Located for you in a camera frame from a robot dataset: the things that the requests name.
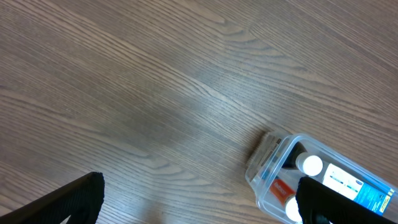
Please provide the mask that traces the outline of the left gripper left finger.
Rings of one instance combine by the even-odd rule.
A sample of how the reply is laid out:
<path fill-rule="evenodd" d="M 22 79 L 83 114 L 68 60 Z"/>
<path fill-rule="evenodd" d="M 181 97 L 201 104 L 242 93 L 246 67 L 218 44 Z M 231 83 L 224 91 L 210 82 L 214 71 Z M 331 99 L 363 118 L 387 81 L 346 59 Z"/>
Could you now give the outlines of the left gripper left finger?
<path fill-rule="evenodd" d="M 103 174 L 90 172 L 1 216 L 1 223 L 96 223 L 104 202 L 104 187 Z"/>

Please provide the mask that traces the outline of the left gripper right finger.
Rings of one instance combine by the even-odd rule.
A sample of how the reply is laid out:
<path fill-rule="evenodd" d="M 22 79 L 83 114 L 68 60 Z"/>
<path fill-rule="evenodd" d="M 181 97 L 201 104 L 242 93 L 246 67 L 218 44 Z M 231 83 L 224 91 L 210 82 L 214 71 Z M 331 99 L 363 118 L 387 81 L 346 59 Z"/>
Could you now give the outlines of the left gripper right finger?
<path fill-rule="evenodd" d="M 299 180 L 295 198 L 303 224 L 395 224 L 310 177 Z"/>

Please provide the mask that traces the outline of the white box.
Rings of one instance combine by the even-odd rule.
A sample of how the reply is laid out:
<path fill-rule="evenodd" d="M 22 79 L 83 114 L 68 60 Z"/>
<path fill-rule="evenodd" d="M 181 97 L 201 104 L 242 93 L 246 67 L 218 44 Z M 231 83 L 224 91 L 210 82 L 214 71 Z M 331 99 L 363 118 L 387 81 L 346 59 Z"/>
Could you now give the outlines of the white box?
<path fill-rule="evenodd" d="M 333 164 L 328 165 L 322 184 L 350 200 L 358 196 L 364 185 L 362 181 Z"/>

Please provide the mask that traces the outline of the orange bottle white cap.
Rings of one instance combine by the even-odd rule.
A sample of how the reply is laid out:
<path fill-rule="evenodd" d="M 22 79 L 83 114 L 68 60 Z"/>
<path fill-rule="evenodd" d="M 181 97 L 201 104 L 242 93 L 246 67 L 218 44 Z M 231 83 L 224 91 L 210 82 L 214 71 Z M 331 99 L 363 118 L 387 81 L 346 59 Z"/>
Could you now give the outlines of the orange bottle white cap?
<path fill-rule="evenodd" d="M 276 177 L 270 186 L 271 193 L 277 198 L 285 210 L 287 217 L 294 222 L 301 222 L 296 191 L 286 184 L 280 177 Z"/>

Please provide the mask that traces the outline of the dark bottle white cap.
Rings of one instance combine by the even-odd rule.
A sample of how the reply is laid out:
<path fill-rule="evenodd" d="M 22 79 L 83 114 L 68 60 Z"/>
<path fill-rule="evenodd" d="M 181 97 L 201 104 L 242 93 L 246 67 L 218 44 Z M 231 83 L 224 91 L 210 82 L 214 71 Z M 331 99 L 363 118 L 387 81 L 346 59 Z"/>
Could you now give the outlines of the dark bottle white cap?
<path fill-rule="evenodd" d="M 323 169 L 320 157 L 309 153 L 301 142 L 297 142 L 287 156 L 283 169 L 297 169 L 308 176 L 316 176 Z"/>

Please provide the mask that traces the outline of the blue box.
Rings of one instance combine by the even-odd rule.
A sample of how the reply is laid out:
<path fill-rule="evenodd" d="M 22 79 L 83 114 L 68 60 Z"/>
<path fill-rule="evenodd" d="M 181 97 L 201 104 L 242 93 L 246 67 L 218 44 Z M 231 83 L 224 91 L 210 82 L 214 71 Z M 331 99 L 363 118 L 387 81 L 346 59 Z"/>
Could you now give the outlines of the blue box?
<path fill-rule="evenodd" d="M 385 184 L 371 185 L 360 180 L 357 180 L 356 183 L 360 188 L 354 198 L 354 202 L 383 216 L 386 208 L 392 201 L 395 190 Z"/>

